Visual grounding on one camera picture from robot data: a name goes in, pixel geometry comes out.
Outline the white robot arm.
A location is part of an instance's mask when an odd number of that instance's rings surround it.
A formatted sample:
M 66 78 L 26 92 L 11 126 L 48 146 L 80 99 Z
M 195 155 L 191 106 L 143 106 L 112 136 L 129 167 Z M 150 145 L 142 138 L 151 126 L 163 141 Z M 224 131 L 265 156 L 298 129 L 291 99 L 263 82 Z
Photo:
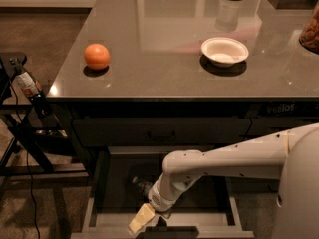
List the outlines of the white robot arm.
M 162 162 L 162 174 L 146 184 L 148 202 L 129 224 L 136 233 L 156 212 L 170 210 L 204 176 L 278 179 L 271 239 L 319 239 L 319 126 L 310 124 L 227 147 L 178 150 Z

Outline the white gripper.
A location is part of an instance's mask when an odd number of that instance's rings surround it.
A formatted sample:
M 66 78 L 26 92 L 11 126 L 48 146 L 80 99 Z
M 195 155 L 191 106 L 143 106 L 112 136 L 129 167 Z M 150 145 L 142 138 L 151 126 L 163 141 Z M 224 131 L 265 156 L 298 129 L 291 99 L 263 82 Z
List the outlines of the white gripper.
M 160 195 L 157 182 L 148 192 L 148 201 L 149 203 L 141 206 L 129 224 L 129 228 L 134 233 L 137 233 L 155 217 L 155 211 L 167 212 L 175 205 L 175 200 L 168 200 Z

